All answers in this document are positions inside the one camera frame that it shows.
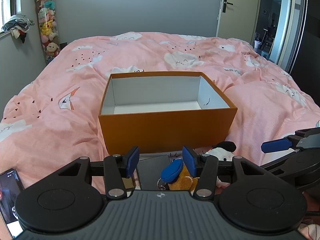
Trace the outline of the brown dog plush blue hat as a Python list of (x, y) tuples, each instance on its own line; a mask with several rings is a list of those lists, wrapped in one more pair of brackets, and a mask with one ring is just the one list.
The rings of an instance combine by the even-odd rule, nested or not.
[(157, 187), (162, 191), (189, 191), (192, 193), (197, 181), (197, 178), (193, 178), (189, 174), (182, 159), (174, 159), (160, 173)]

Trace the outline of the cream bedroom door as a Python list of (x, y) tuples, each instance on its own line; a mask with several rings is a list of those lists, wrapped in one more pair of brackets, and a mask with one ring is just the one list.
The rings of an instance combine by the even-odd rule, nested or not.
[(234, 5), (227, 5), (222, 12), (223, 0), (217, 19), (216, 36), (220, 38), (237, 38), (251, 43), (257, 26), (260, 0), (227, 0)]

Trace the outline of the white puppy plush black ears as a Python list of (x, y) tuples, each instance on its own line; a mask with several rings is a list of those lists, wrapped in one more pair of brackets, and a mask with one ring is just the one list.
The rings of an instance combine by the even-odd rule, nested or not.
[(232, 141), (223, 141), (215, 145), (211, 150), (208, 150), (205, 155), (217, 157), (220, 161), (232, 161), (236, 145)]

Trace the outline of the orange cardboard box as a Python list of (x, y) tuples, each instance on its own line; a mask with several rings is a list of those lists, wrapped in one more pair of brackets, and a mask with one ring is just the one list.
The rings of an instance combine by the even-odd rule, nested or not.
[(225, 140), (234, 103), (202, 72), (110, 75), (99, 122), (107, 152), (174, 152)]

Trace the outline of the clothes on window sill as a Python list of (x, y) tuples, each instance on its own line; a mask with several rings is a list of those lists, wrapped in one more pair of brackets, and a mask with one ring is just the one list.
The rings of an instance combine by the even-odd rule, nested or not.
[(20, 38), (22, 43), (24, 43), (30, 27), (34, 24), (34, 21), (27, 18), (27, 16), (17, 14), (11, 16), (10, 20), (1, 28), (1, 32), (11, 32), (14, 38)]

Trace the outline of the smartphone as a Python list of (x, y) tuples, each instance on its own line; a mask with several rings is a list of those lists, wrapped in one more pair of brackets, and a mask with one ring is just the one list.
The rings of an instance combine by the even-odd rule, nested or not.
[(1, 173), (1, 217), (12, 239), (23, 231), (15, 210), (17, 196), (23, 190), (23, 184), (14, 168)]

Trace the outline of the tube of plush toys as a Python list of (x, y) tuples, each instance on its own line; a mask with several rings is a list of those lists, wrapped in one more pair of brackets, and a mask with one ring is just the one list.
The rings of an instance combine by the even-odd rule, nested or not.
[(61, 51), (55, 1), (36, 0), (36, 12), (43, 53), (49, 64)]

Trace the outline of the small gold box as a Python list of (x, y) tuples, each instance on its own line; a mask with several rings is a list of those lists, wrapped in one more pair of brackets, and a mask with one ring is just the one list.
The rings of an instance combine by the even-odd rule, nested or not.
[(136, 188), (136, 181), (134, 175), (132, 175), (129, 178), (122, 178), (122, 181), (127, 192), (132, 191)]

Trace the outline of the dark grey box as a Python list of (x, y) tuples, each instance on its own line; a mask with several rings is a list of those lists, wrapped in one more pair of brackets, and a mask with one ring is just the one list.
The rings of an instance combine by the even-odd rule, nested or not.
[(169, 164), (170, 160), (167, 155), (140, 160), (137, 165), (140, 188), (144, 191), (160, 191), (157, 185), (158, 180), (162, 170)]

